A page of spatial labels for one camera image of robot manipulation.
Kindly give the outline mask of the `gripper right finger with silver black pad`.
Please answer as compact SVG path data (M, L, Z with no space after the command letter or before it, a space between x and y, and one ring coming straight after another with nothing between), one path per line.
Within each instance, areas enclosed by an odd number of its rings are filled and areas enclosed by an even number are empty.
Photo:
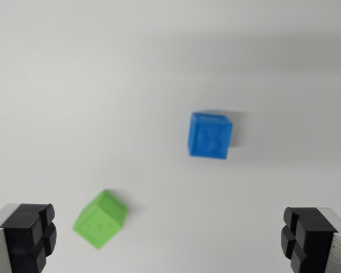
M284 210L282 252L296 273L341 272L341 218L331 208Z

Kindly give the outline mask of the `gripper left finger with silver black pad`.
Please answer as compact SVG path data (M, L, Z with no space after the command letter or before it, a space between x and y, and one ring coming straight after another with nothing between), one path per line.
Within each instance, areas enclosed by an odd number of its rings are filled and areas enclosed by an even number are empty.
M0 210L0 272L42 272L56 245L52 204L6 204Z

